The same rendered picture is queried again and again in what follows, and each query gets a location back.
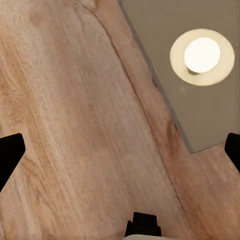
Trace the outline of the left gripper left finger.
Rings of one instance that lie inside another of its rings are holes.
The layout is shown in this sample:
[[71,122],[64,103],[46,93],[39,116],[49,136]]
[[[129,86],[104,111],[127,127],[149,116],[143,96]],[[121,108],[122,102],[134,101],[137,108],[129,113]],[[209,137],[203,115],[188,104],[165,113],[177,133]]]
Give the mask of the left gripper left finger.
[[25,152],[25,142],[21,133],[0,138],[0,192]]

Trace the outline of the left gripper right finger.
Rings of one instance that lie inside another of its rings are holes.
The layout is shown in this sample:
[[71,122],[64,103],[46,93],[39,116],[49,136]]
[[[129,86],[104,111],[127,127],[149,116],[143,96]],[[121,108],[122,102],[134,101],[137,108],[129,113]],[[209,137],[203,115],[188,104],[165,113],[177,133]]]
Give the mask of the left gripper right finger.
[[225,152],[240,172],[240,134],[229,133],[225,142]]

